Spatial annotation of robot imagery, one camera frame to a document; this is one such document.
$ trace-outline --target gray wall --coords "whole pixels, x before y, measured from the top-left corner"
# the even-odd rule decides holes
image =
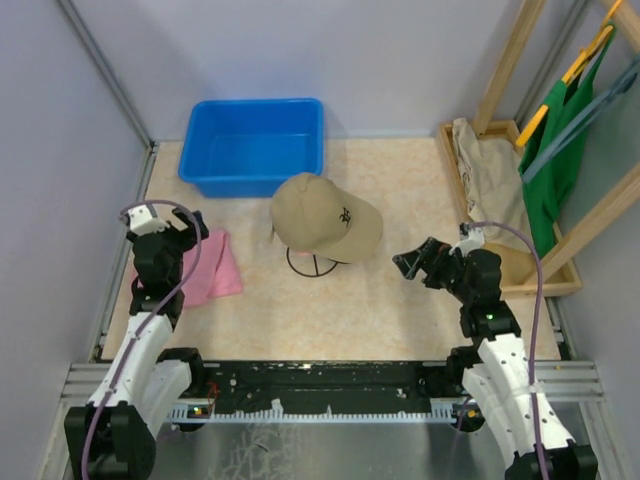
[[[144,152],[55,2],[3,2],[0,65],[0,465],[30,479]]]
[[[640,10],[640,2],[634,1]],[[603,11],[592,7],[568,50],[562,69],[577,48],[593,36]],[[598,72],[599,90],[630,62],[633,53],[619,35]],[[567,231],[640,160],[640,81],[597,120],[589,133],[578,185],[563,211]],[[640,342],[640,204],[576,258],[584,289],[561,301],[578,353],[595,360],[616,423],[630,452],[640,440],[634,399],[640,395],[637,352]],[[640,478],[640,457],[631,456]]]
[[[513,117],[573,0],[547,2],[499,110]],[[332,136],[434,133],[475,111],[514,0],[75,0],[151,135],[205,99],[314,96]]]

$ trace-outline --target metal floor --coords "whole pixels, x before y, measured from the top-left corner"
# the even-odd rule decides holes
[[[578,443],[578,404],[554,408]],[[220,424],[160,433],[151,480],[486,480],[504,478],[491,432],[444,424]],[[65,480],[72,480],[67,471]]]

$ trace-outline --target hat stand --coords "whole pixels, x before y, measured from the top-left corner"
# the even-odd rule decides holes
[[[333,265],[331,265],[327,270],[325,270],[324,272],[320,271],[320,268],[318,267],[318,257],[316,255],[311,255],[311,257],[313,258],[313,268],[315,270],[315,274],[313,273],[304,273],[301,272],[300,270],[298,270],[296,267],[293,266],[293,263],[291,263],[291,249],[289,247],[287,247],[287,263],[289,264],[289,267],[291,268],[291,270],[293,270],[294,272],[296,272],[298,275],[302,276],[302,277],[306,277],[306,278],[320,278],[320,277],[324,277],[325,275],[330,274],[331,272],[333,272],[336,267],[338,265],[346,265],[346,263],[342,263],[342,262],[336,262],[335,260],[329,260],[330,262],[333,262]]]

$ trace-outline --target pink towel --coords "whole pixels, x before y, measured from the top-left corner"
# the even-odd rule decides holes
[[[195,247],[184,254],[183,274],[189,271],[195,257]],[[236,295],[242,290],[242,279],[231,251],[229,233],[221,228],[209,232],[209,238],[202,241],[198,265],[182,287],[184,307],[204,305],[211,298]]]

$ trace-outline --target beige baseball cap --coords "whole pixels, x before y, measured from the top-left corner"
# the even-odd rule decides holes
[[[271,202],[271,219],[291,249],[337,262],[365,260],[382,238],[382,215],[373,205],[310,173],[280,186]]]

